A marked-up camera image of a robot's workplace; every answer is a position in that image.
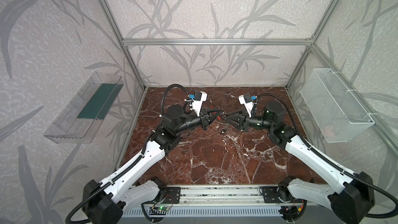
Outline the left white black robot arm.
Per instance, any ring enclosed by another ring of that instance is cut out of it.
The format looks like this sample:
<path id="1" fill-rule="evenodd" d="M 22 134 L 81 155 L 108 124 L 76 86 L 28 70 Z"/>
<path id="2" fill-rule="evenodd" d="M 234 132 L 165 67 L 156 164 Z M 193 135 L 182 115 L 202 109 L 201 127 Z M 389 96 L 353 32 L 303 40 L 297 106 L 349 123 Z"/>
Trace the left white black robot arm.
<path id="1" fill-rule="evenodd" d="M 203 108 L 197 114 L 186 114 L 182 106 L 170 106 L 141 151 L 110 176 L 85 185 L 80 209 L 87 219 L 82 223 L 116 224 L 125 212 L 158 198 L 166 187 L 160 180 L 152 179 L 136 187 L 134 183 L 179 144 L 183 131 L 207 129 L 222 113 L 218 108 Z"/>

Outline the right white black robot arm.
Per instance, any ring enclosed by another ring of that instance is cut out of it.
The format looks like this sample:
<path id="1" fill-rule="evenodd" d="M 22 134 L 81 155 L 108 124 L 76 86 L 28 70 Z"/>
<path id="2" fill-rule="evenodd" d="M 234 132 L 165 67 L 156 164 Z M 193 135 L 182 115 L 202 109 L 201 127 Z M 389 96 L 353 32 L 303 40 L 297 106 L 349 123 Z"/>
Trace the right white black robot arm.
<path id="1" fill-rule="evenodd" d="M 284 102 L 268 102 L 260 116 L 255 114 L 254 102 L 243 105 L 244 110 L 226 114 L 224 120 L 241 131 L 266 130 L 274 144 L 300 159 L 326 182 L 318 185 L 287 177 L 278 186 L 280 198 L 285 201 L 301 199 L 323 206 L 346 224 L 358 224 L 368 215 L 375 205 L 370 176 L 342 167 L 304 140 L 295 126 L 284 122 L 285 115 L 291 114 Z"/>

